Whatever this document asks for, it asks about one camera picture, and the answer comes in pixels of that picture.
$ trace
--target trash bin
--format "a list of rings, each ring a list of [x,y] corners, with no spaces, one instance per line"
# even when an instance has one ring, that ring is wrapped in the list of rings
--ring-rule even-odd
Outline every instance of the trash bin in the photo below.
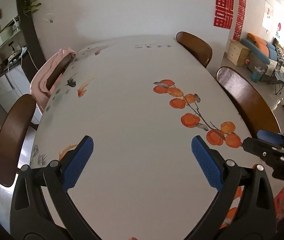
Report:
[[[265,70],[261,70],[259,67],[254,67],[254,71],[252,73],[251,76],[251,80],[255,83],[257,83],[261,76],[263,75],[263,73],[265,72]]]

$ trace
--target screw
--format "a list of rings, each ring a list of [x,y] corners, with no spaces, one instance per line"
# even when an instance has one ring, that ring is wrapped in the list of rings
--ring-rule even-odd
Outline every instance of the screw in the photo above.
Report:
[[[257,165],[256,168],[257,168],[259,171],[263,171],[263,170],[264,170],[264,167],[263,167],[262,165],[260,165],[260,164]]]
[[[58,166],[59,162],[57,160],[51,161],[50,162],[50,167],[54,168],[56,166]]]
[[[25,165],[23,165],[23,166],[21,167],[21,171],[26,171],[26,170],[28,169],[28,167],[29,167],[29,166],[28,166],[28,165],[26,165],[26,164],[25,164]]]
[[[233,167],[233,166],[235,165],[235,162],[232,161],[232,160],[227,160],[227,161],[226,161],[226,165],[227,165],[227,166],[230,166],[230,167]]]

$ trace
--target pink cloth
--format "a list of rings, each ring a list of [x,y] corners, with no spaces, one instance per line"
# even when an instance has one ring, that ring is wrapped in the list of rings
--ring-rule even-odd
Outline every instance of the pink cloth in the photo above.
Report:
[[[54,54],[37,72],[30,84],[30,93],[35,98],[37,106],[41,113],[44,112],[46,105],[52,95],[56,84],[61,79],[61,76],[56,80],[50,91],[47,89],[47,80],[57,67],[57,65],[66,57],[68,54],[72,54],[75,57],[76,52],[70,47],[67,49],[60,49],[56,54]]]

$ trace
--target orange cushion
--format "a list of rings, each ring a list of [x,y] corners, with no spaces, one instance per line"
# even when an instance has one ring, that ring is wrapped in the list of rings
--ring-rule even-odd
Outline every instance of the orange cushion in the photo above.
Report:
[[[263,52],[263,54],[266,55],[266,57],[269,57],[269,49],[265,45],[263,45],[263,44],[261,44],[257,41],[254,44],[255,44],[256,47],[258,47],[258,49],[260,49],[261,52]]]
[[[266,43],[265,40],[263,40],[262,38],[260,38],[260,37],[258,37],[258,36],[256,36],[256,35],[254,35],[254,34],[252,34],[252,33],[248,33],[248,34],[247,34],[247,37],[250,38],[250,39],[253,40],[253,41],[257,41],[257,42],[261,43],[262,45],[265,45],[265,46],[267,45],[267,43]]]

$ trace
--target poster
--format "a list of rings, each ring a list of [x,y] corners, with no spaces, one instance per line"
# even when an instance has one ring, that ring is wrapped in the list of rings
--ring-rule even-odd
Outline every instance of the poster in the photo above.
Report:
[[[273,22],[273,7],[267,1],[265,1],[262,26],[269,31],[272,27],[272,22]]]

